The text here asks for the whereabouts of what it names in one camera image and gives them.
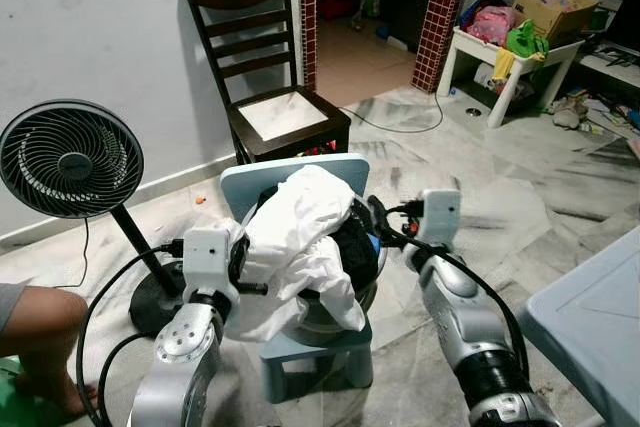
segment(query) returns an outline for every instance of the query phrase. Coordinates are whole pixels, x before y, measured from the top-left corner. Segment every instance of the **black fan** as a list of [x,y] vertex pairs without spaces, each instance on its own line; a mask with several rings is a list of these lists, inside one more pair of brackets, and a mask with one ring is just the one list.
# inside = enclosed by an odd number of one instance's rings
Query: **black fan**
[[[99,105],[51,100],[16,117],[0,136],[0,176],[23,203],[47,215],[92,217],[110,212],[138,253],[149,244],[123,206],[142,178],[140,144]],[[137,287],[129,313],[141,331],[158,331],[179,307],[184,280],[178,263],[151,271]]]

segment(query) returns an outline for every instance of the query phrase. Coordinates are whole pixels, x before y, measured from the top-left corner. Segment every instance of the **white seat cushion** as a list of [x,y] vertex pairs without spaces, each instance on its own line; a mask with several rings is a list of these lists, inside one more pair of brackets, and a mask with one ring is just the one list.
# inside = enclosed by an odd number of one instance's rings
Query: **white seat cushion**
[[298,92],[263,100],[238,109],[262,140],[271,140],[327,120]]

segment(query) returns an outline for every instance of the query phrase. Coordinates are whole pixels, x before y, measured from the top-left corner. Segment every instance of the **red brick column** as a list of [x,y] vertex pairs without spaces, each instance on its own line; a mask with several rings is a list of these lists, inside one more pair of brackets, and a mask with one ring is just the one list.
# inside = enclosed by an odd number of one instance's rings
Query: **red brick column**
[[302,69],[304,85],[316,90],[316,0],[300,0],[302,17]]
[[460,2],[429,0],[411,81],[419,89],[434,92],[438,88]]

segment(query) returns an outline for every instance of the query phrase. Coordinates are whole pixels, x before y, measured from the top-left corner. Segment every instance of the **green bag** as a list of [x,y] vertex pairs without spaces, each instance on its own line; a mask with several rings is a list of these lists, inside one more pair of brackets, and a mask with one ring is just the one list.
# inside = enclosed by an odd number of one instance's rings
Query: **green bag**
[[549,53],[549,42],[534,35],[533,22],[525,20],[520,27],[507,33],[507,49],[520,57],[528,58],[536,52],[546,57]]

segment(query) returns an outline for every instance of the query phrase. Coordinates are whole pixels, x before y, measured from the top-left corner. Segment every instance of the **white plastic table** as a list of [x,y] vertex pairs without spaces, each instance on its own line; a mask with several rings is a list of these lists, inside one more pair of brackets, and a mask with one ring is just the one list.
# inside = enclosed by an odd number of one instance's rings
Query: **white plastic table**
[[[551,102],[553,102],[553,99],[560,88],[560,84],[562,84],[564,76],[567,75],[571,62],[573,62],[573,59],[578,52],[578,48],[582,43],[583,41],[575,42],[549,51],[549,55],[547,55],[547,59],[544,61],[543,66],[549,67],[554,64],[561,65],[542,95],[540,103],[543,107],[547,107]],[[454,27],[449,55],[447,56],[447,61],[444,64],[444,70],[442,71],[442,77],[440,78],[440,84],[438,85],[439,96],[446,97],[449,95],[458,50],[466,52],[489,65],[496,64],[496,55],[498,53],[497,46],[483,42],[473,35],[461,31],[458,27]],[[487,125],[489,127],[495,128],[502,124],[502,119],[504,118],[504,114],[507,112],[507,107],[509,107],[511,98],[515,93],[516,85],[518,85],[518,79],[520,79],[520,76],[528,74],[539,67],[540,62],[537,60],[527,59],[517,55],[515,56],[509,80],[507,80],[507,84],[502,90],[500,97],[498,97],[498,100],[493,106],[493,110],[487,119]]]
[[640,426],[640,227],[527,302],[527,338],[611,427]]

